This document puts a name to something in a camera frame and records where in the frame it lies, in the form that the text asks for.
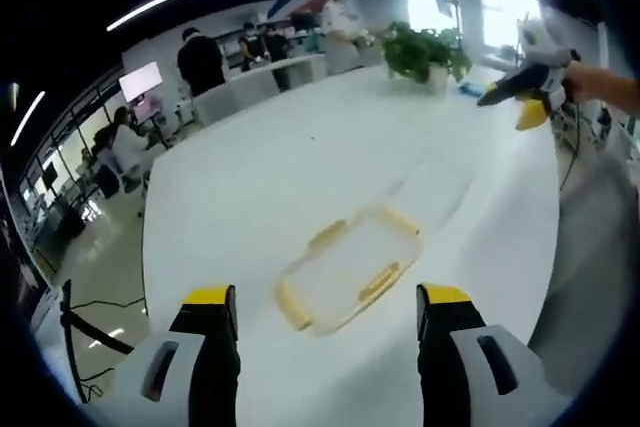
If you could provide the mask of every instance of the person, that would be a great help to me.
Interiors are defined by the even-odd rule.
[[[183,46],[178,51],[180,75],[191,87],[191,95],[198,95],[225,83],[222,70],[224,57],[218,43],[195,27],[182,32]]]
[[[139,136],[129,127],[129,122],[129,109],[118,107],[112,124],[109,150],[124,176],[134,170],[139,170],[140,174],[150,171],[155,158],[164,152],[164,147],[158,144],[152,134]]]
[[[629,115],[640,114],[640,82],[573,61],[565,73],[576,102],[599,99]]]
[[[367,31],[355,0],[327,0],[322,9],[322,30],[327,39],[325,60],[330,74],[362,66],[360,53]]]
[[[278,62],[287,58],[287,52],[289,50],[289,41],[284,35],[278,34],[275,31],[273,25],[269,24],[265,26],[264,33],[264,46],[269,53],[271,62]],[[291,88],[291,82],[289,81],[289,75],[285,69],[273,69],[273,78],[278,84],[280,92],[286,92]]]
[[[256,27],[251,22],[243,25],[244,35],[238,39],[242,52],[242,71],[246,72],[251,66],[265,57],[265,47],[262,38],[257,34]]]

